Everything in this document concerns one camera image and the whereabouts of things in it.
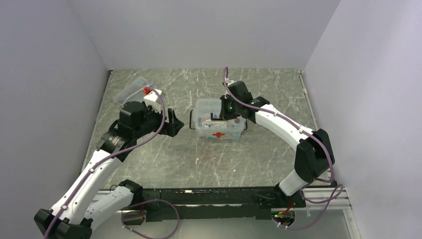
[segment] white enclosure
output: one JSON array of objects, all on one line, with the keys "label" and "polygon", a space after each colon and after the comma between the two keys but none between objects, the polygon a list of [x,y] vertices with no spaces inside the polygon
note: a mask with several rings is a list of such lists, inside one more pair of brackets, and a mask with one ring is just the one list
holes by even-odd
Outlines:
[{"label": "white enclosure", "polygon": [[[420,0],[3,0],[2,238],[41,238],[33,216],[78,177],[108,70],[226,65],[304,70],[362,238],[420,238],[421,42]],[[290,235],[336,230],[327,216]]]}]

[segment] cable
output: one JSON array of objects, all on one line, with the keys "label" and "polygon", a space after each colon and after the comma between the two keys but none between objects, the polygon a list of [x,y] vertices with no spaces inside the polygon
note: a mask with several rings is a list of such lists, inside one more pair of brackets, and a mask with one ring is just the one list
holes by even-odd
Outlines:
[{"label": "cable", "polygon": [[[177,211],[176,207],[175,207],[173,204],[171,204],[170,202],[168,202],[168,201],[166,201],[166,200],[162,200],[162,199],[153,199],[153,200],[148,200],[148,201],[145,201],[145,202],[142,202],[142,203],[138,203],[138,204],[130,205],[129,207],[136,207],[136,206],[139,206],[139,205],[145,205],[145,204],[147,204],[147,203],[152,203],[152,202],[163,202],[163,203],[167,203],[167,204],[168,204],[168,205],[170,205],[170,206],[174,209],[174,211],[176,212],[177,222],[176,222],[176,226],[174,227],[174,230],[173,230],[173,231],[172,231],[172,232],[171,232],[168,236],[163,237],[163,238],[158,238],[158,239],[167,239],[167,238],[170,238],[172,235],[174,235],[174,233],[176,232],[176,230],[177,230],[177,228],[179,227],[179,224],[180,224],[179,212]],[[150,238],[150,237],[148,237],[148,236],[146,236],[146,235],[144,235],[144,234],[141,234],[140,232],[138,232],[138,231],[136,231],[136,230],[133,230],[132,228],[130,228],[130,227],[128,227],[128,226],[126,226],[126,225],[124,224],[124,222],[123,222],[123,218],[124,218],[124,216],[125,216],[125,215],[127,215],[127,214],[130,214],[130,212],[129,212],[129,213],[125,213],[125,214],[123,214],[123,215],[121,216],[121,225],[122,225],[124,228],[128,229],[129,231],[131,231],[131,232],[133,232],[133,233],[135,233],[135,234],[137,234],[138,236],[141,236],[141,237],[143,237],[143,238],[146,238],[146,239],[156,239],[156,238]]]},{"label": "cable", "polygon": [[[233,93],[230,91],[230,89],[228,88],[228,85],[227,85],[227,82],[226,82],[226,80],[228,80],[228,67],[225,67],[224,68],[224,78],[223,78],[223,85],[224,85],[224,87],[225,87],[225,89],[227,90],[227,92],[229,93],[229,95],[231,96],[231,98],[232,99],[234,99],[234,101],[236,101],[236,102],[238,102],[239,104],[241,104],[241,105],[243,105],[243,106],[245,106],[245,107],[248,107],[248,108],[250,108],[250,109],[254,109],[254,110],[257,110],[257,111],[264,111],[264,112],[267,112],[267,113],[269,113],[269,114],[272,114],[272,115],[274,115],[274,112],[273,111],[271,111],[271,110],[267,110],[267,109],[263,109],[263,108],[260,108],[260,107],[256,107],[256,106],[252,106],[252,105],[248,105],[248,104],[246,104],[246,103],[244,103],[244,102],[242,102],[242,101],[240,101],[238,98],[236,98],[234,95],[233,95]],[[289,124],[291,124],[294,128],[296,128],[297,130],[299,130],[300,129],[300,127],[297,125],[297,124],[295,124],[291,119],[289,119],[289,118],[287,118],[287,117],[285,117],[285,116],[283,116],[283,115],[281,115],[281,114],[276,114],[278,117],[280,117],[280,118],[282,118],[282,119],[284,119],[285,121],[287,121]],[[310,134],[310,133],[308,133],[308,132],[306,132],[306,131],[302,131],[302,133],[303,134],[305,134],[306,136],[308,136],[308,137],[310,137],[312,140],[314,140],[321,148],[322,148],[322,150],[324,151],[324,154],[325,154],[325,156],[327,157],[327,160],[328,160],[328,165],[329,165],[329,168],[330,168],[330,171],[331,171],[331,176],[330,176],[330,179],[328,179],[328,180],[325,180],[325,179],[319,179],[319,178],[317,178],[317,180],[318,181],[321,181],[321,182],[324,182],[324,183],[332,183],[333,181],[334,181],[334,168],[333,168],[333,165],[332,165],[332,161],[331,161],[331,157],[330,157],[330,154],[329,154],[329,152],[328,152],[328,150],[327,150],[327,148],[324,146],[324,144],[319,140],[319,139],[317,139],[315,136],[313,136],[312,134]]]},{"label": "cable", "polygon": [[268,200],[275,200],[276,198],[269,198],[269,197],[265,197],[265,196],[262,196],[262,195],[260,195],[260,194],[257,194],[257,193],[252,193],[252,195],[256,195],[256,196],[258,196],[258,197],[260,197],[260,198],[263,198],[263,199],[268,199]]},{"label": "cable", "polygon": [[111,188],[112,188],[113,186],[116,186],[116,188],[117,188],[117,185],[115,185],[115,184],[111,185],[111,186],[110,186],[110,189],[109,189],[109,190],[110,190],[110,193],[111,193]]},{"label": "cable", "polygon": [[[246,103],[244,103],[244,102],[242,102],[242,101],[240,101],[238,98],[236,98],[234,95],[233,95],[233,93],[230,91],[230,89],[228,88],[228,85],[227,85],[227,81],[228,80],[228,67],[225,67],[224,68],[224,76],[223,76],[223,85],[224,85],[224,87],[225,87],[225,89],[227,90],[227,92],[229,93],[229,95],[231,96],[231,98],[232,99],[234,99],[236,102],[238,102],[239,104],[241,104],[241,105],[243,105],[243,106],[245,106],[245,107],[248,107],[248,108],[250,108],[250,109],[254,109],[254,110],[257,110],[257,111],[264,111],[264,112],[267,112],[267,113],[269,113],[269,114],[272,114],[272,115],[276,115],[276,116],[278,116],[278,117],[280,117],[280,118],[282,118],[282,119],[284,119],[285,121],[287,121],[289,124],[291,124],[294,128],[296,128],[297,130],[299,130],[300,129],[300,127],[297,125],[297,124],[295,124],[291,119],[289,119],[289,118],[287,118],[287,117],[285,117],[285,116],[283,116],[283,115],[281,115],[281,114],[275,114],[273,111],[271,111],[271,110],[267,110],[267,109],[263,109],[263,108],[259,108],[259,107],[256,107],[256,106],[251,106],[251,105],[248,105],[248,104],[246,104]],[[313,136],[312,134],[310,134],[310,133],[308,133],[308,132],[306,132],[306,131],[302,131],[302,133],[303,134],[305,134],[306,136],[308,136],[309,138],[311,138],[312,140],[314,140],[321,148],[322,148],[322,150],[324,151],[324,154],[325,154],[325,156],[327,157],[327,160],[328,160],[328,165],[329,165],[329,168],[330,168],[330,171],[331,171],[331,176],[330,176],[330,179],[328,179],[328,180],[324,180],[324,179],[319,179],[319,178],[317,178],[317,180],[318,181],[321,181],[321,182],[325,182],[325,183],[332,183],[333,181],[334,181],[334,167],[333,167],[333,165],[332,165],[332,161],[331,161],[331,157],[330,157],[330,154],[329,154],[329,152],[328,152],[328,150],[327,150],[327,148],[325,147],[325,145],[318,139],[318,138],[316,138],[315,136]],[[304,188],[306,188],[307,186],[309,186],[310,185],[310,183],[308,183],[307,185],[305,185],[302,189],[304,189]],[[334,193],[335,193],[335,191],[339,188],[339,187],[341,187],[340,188],[340,191],[334,196]],[[333,199],[335,199],[335,198],[337,198],[340,194],[341,194],[341,192],[343,191],[343,189],[344,189],[344,187],[343,187],[343,185],[342,184],[338,184],[335,188],[334,188],[334,190],[333,190],[333,192],[331,193],[331,196],[328,198],[328,199],[326,199],[326,200],[322,200],[322,201],[320,201],[320,202],[315,202],[315,201],[311,201],[311,200],[309,200],[308,198],[306,198],[304,195],[303,195],[303,193],[301,192],[301,191],[299,191],[299,193],[301,194],[301,197],[303,197],[303,199],[305,199],[306,201],[308,201],[308,202],[311,202],[311,203],[324,203],[324,202],[327,202],[327,204],[326,204],[326,206],[324,207],[324,209],[323,209],[323,211],[320,213],[320,215],[317,217],[317,219],[315,219],[315,221],[313,221],[311,224],[309,224],[309,225],[307,225],[307,226],[305,226],[305,227],[301,227],[301,228],[288,228],[288,227],[285,227],[286,229],[292,229],[292,230],[302,230],[302,229],[307,229],[307,228],[310,228],[310,227],[312,227],[314,224],[316,224],[319,220],[320,220],[320,218],[322,217],[322,215],[325,213],[325,211],[327,210],[327,207],[328,207],[328,205],[329,205],[329,203],[331,202],[331,200],[333,200]]]},{"label": "cable", "polygon": [[[132,151],[138,147],[143,146],[144,144],[148,143],[149,141],[151,141],[153,138],[155,138],[155,136],[158,135],[158,133],[162,130],[163,126],[164,126],[164,122],[166,121],[166,109],[164,106],[164,101],[163,98],[161,97],[161,95],[152,87],[146,87],[147,89],[150,89],[151,91],[153,91],[157,96],[158,99],[160,100],[161,103],[161,107],[162,107],[162,111],[163,111],[163,117],[161,119],[161,124],[160,127],[158,127],[158,130],[155,131],[155,133],[149,137],[148,139],[146,139],[145,141],[134,145],[132,147],[120,150],[118,152],[112,153],[109,156],[103,158],[102,160],[98,161],[94,166],[92,166],[92,169],[95,171],[96,168],[98,168],[102,163],[104,163],[105,161],[114,158],[122,153],[126,153],[129,151]],[[77,194],[77,192],[79,191],[79,189],[82,187],[82,185],[85,183],[85,181],[88,179],[88,177],[93,174],[93,172],[91,172],[90,170],[85,174],[85,176],[80,180],[80,182],[77,184],[77,186],[75,187],[75,189],[73,190],[73,192],[70,194],[70,196],[67,198],[67,200],[65,201],[65,203],[63,204],[64,206],[68,206],[70,201],[75,197],[75,195]],[[57,212],[57,214],[54,216],[53,220],[51,221],[50,225],[48,225],[47,230],[45,231],[44,234],[44,239],[48,239],[48,235],[50,234],[54,224],[56,223],[57,219],[59,219],[60,215],[62,215],[62,213],[64,212],[63,207],[60,208],[60,210]]]},{"label": "cable", "polygon": [[[343,187],[343,185],[342,184],[339,184],[339,185],[337,185],[335,188],[334,188],[334,190],[331,192],[331,196],[330,196],[330,198],[333,198],[333,195],[334,195],[334,193],[335,193],[335,191],[339,188],[339,187],[341,187],[340,188],[340,193],[343,191],[343,189],[344,189],[344,187]],[[331,202],[331,200],[329,200],[329,201],[327,201],[327,204],[325,205],[325,207],[324,207],[324,209],[322,210],[322,212],[318,215],[318,217],[313,221],[313,222],[311,222],[309,225],[307,225],[307,226],[304,226],[304,227],[300,227],[300,228],[290,228],[290,227],[286,227],[286,226],[284,226],[284,225],[282,225],[283,227],[284,227],[284,229],[288,229],[288,230],[304,230],[304,229],[308,229],[308,228],[310,228],[310,227],[312,227],[313,225],[315,225],[320,219],[321,219],[321,217],[324,215],[324,213],[327,211],[327,208],[328,208],[328,206],[329,206],[329,203]]]},{"label": "cable", "polygon": [[279,214],[286,214],[292,208],[292,206],[293,202],[290,203],[289,207],[286,210],[279,212]]}]

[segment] black mounting base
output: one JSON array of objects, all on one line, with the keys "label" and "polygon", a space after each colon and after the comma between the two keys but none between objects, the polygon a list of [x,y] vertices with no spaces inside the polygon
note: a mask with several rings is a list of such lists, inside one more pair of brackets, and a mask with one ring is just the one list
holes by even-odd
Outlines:
[{"label": "black mounting base", "polygon": [[[143,189],[142,195],[145,201],[155,198],[169,201],[176,206],[180,219],[271,219],[272,208],[287,208],[292,202],[294,208],[306,206],[300,195],[284,198],[274,187]],[[147,222],[176,219],[173,209],[164,203],[145,205],[145,209]],[[127,223],[137,222],[130,219]]]}]

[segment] red cross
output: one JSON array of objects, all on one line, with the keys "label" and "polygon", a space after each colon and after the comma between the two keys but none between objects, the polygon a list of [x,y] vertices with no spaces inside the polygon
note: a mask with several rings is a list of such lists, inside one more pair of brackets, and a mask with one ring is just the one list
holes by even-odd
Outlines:
[{"label": "red cross", "polygon": [[217,138],[220,138],[221,136],[224,136],[224,133],[217,132],[217,133],[213,133],[213,135],[217,136]]}]

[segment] red light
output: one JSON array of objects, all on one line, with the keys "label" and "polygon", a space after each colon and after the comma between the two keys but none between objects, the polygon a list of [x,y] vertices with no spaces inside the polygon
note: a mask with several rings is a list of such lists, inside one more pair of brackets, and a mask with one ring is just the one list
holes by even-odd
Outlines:
[{"label": "red light", "polygon": [[142,91],[143,91],[146,95],[148,95],[148,94],[151,92],[151,90],[150,90],[150,89],[147,89],[147,88],[142,89]]}]

